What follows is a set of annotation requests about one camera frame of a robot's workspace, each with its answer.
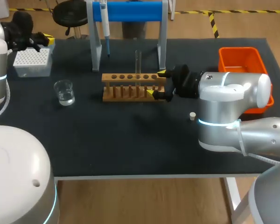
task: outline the orange plastic bin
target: orange plastic bin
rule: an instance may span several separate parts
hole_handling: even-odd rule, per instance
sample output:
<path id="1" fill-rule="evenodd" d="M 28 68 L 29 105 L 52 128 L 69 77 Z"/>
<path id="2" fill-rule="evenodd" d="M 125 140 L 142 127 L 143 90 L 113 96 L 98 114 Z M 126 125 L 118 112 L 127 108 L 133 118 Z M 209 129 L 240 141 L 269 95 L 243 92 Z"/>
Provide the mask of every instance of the orange plastic bin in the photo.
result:
<path id="1" fill-rule="evenodd" d="M 259 52 L 256 48 L 220 48 L 219 50 L 219 72 L 250 72 L 267 74 Z M 274 99 L 271 96 L 264 108 L 252 108 L 245 113 L 264 113 L 267 108 L 273 106 Z"/>

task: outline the robotic arm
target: robotic arm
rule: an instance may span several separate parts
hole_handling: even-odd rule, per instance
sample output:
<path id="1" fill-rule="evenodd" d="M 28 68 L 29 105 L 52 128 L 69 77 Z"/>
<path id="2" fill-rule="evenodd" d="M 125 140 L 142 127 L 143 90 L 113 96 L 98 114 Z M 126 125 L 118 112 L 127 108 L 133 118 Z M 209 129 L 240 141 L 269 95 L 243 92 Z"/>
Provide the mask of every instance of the robotic arm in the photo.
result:
<path id="1" fill-rule="evenodd" d="M 25 50 L 33 47 L 40 51 L 38 44 L 49 45 L 49 38 L 43 33 L 32 33 L 33 21 L 27 12 L 15 12 L 11 22 L 0 22 L 0 39 L 7 43 L 8 49 L 13 51 Z"/>
<path id="2" fill-rule="evenodd" d="M 0 104 L 7 92 L 7 100 L 0 115 L 9 102 L 9 87 L 6 82 L 7 55 L 12 51 L 25 50 L 27 47 L 33 47 L 39 52 L 38 44 L 48 46 L 52 43 L 52 38 L 46 37 L 41 32 L 33 34 L 32 29 L 32 17 L 26 12 L 15 12 L 11 22 L 0 22 Z"/>
<path id="3" fill-rule="evenodd" d="M 203 148 L 253 157 L 280 156 L 280 118 L 244 122 L 238 119 L 247 109 L 266 106 L 271 92 L 268 75 L 193 73 L 186 65 L 158 75 L 172 78 L 173 85 L 165 93 L 154 91 L 155 99 L 170 101 L 173 94 L 199 98 L 199 144 Z"/>

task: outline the rubber stopper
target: rubber stopper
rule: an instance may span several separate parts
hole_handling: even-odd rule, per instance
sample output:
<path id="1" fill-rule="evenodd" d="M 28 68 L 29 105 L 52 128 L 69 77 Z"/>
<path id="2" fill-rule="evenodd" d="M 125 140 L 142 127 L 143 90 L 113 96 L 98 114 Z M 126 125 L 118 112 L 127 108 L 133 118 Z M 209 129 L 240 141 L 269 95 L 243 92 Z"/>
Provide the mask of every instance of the rubber stopper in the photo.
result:
<path id="1" fill-rule="evenodd" d="M 195 120 L 195 117 L 196 117 L 196 113 L 191 112 L 190 113 L 190 120 Z"/>

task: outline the cable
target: cable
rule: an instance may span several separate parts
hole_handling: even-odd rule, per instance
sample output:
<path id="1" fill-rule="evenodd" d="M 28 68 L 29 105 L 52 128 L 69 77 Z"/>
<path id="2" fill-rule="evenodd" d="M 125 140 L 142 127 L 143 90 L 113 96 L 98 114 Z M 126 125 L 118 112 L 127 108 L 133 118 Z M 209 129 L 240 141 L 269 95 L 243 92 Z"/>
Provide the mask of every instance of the cable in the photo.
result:
<path id="1" fill-rule="evenodd" d="M 253 157 L 255 159 L 258 159 L 258 160 L 261 160 L 261 161 L 264 161 L 264 162 L 267 162 L 267 163 L 271 163 L 273 165 L 277 165 L 277 164 L 280 163 L 279 161 L 271 160 L 271 159 L 263 157 L 261 155 L 256 155 L 256 154 L 252 154 L 252 153 L 248 153 L 248 156 Z"/>
<path id="2" fill-rule="evenodd" d="M 0 115 L 3 114 L 3 112 L 6 110 L 8 104 L 9 104 L 9 101 L 10 101 L 10 89 L 9 89 L 8 82 L 6 80 L 6 101 L 5 101 L 5 104 L 2 107 L 2 109 L 0 110 Z"/>

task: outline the test tube rack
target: test tube rack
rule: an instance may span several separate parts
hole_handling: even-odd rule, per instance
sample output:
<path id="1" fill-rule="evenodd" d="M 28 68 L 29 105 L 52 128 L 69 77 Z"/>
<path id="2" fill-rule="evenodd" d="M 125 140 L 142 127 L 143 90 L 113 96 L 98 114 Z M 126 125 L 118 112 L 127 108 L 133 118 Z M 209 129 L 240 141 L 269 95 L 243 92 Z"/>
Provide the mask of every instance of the test tube rack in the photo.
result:
<path id="1" fill-rule="evenodd" d="M 163 100 L 155 100 L 153 96 L 147 93 L 147 90 L 164 92 L 166 78 L 159 77 L 157 74 L 103 73 L 102 82 L 105 84 L 103 94 L 103 101 L 105 102 L 158 102 Z"/>

